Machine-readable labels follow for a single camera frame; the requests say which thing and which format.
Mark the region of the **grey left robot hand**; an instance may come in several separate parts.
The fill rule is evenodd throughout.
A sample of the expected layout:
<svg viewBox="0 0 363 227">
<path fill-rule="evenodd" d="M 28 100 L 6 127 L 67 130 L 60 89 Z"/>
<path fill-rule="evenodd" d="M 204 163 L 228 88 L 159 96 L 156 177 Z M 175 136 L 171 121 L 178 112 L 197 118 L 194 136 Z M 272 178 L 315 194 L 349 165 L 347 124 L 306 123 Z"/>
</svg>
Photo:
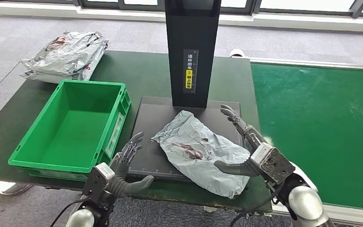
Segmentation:
<svg viewBox="0 0 363 227">
<path fill-rule="evenodd" d="M 114 195 L 115 198 L 125 198 L 143 189 L 148 188 L 154 181 L 152 175 L 144 177 L 137 182 L 129 183 L 126 175 L 129 166 L 135 155 L 142 149 L 140 144 L 143 141 L 144 133 L 141 131 L 135 134 L 110 162 L 109 167 L 115 172 L 115 177 L 109 182 L 106 190 Z"/>
</svg>

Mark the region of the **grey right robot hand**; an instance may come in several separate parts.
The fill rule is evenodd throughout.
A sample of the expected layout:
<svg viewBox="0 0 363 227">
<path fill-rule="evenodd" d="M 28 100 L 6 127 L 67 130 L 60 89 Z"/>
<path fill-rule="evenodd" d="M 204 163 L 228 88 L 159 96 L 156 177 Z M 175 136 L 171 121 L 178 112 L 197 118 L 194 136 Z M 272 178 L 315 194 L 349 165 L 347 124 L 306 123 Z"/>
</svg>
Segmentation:
<svg viewBox="0 0 363 227">
<path fill-rule="evenodd" d="M 218 160 L 214 165 L 225 174 L 249 177 L 264 176 L 263 171 L 251 159 L 256 149 L 261 143 L 266 141 L 264 137 L 252 125 L 246 124 L 231 107 L 221 104 L 220 111 L 227 116 L 227 119 L 232 122 L 239 134 L 243 137 L 245 148 L 249 152 L 249 158 L 239 164 L 227 164 Z"/>
</svg>

